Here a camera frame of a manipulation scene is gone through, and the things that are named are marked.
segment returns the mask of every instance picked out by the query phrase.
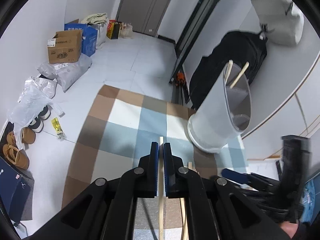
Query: brown slipper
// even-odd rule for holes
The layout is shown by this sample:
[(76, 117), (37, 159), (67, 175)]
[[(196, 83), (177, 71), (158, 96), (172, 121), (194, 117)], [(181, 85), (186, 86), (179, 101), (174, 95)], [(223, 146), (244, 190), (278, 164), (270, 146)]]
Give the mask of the brown slipper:
[[(28, 127), (22, 129), (22, 143), (33, 144), (36, 140), (36, 133)], [(16, 138), (13, 131), (7, 135), (7, 142), (10, 145), (16, 145)]]
[(2, 148), (4, 156), (13, 165), (26, 170), (29, 167), (29, 159), (17, 147), (5, 144)]

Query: sneaker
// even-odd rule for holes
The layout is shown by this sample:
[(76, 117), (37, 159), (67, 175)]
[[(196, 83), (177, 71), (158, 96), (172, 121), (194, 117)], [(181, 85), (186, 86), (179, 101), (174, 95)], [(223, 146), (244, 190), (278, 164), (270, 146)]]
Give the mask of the sneaker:
[(45, 106), (43, 111), (40, 112), (39, 117), (43, 120), (47, 120), (50, 114), (51, 114), (50, 109), (48, 108), (48, 106)]
[(32, 122), (29, 125), (29, 128), (33, 130), (36, 133), (39, 133), (43, 129), (43, 122), (40, 118), (36, 117), (32, 120)]

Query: yellow package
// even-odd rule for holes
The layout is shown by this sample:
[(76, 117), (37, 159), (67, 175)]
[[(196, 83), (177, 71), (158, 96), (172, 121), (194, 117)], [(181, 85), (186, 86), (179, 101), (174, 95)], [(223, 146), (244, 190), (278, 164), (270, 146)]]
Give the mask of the yellow package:
[(56, 133), (57, 133), (57, 139), (58, 140), (63, 140), (65, 138), (65, 135), (62, 131), (62, 128), (61, 128), (61, 125), (59, 123), (59, 120), (58, 118), (54, 118), (51, 120), (51, 123), (52, 123), (52, 126), (53, 128), (56, 130)]
[(117, 39), (119, 37), (121, 26), (122, 25), (115, 20), (110, 20), (107, 28), (107, 37), (111, 40)]

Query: door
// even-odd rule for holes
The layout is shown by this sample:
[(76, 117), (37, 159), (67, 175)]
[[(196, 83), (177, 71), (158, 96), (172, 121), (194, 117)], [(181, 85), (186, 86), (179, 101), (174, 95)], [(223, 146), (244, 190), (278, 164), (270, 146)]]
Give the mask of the door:
[(155, 36), (170, 0), (122, 0), (117, 20), (135, 32)]
[(199, 0), (176, 45), (178, 58), (170, 82), (174, 80), (182, 64), (196, 42), (210, 14), (220, 0)]

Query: person's hand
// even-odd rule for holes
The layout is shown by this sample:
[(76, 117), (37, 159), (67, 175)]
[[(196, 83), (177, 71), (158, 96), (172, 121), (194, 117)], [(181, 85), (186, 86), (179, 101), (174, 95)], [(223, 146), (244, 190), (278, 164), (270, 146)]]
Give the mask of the person's hand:
[(288, 234), (288, 236), (290, 236), (290, 238), (292, 238), (294, 234), (297, 232), (299, 224), (292, 224), (289, 221), (284, 221), (280, 223), (279, 226), (284, 232)]

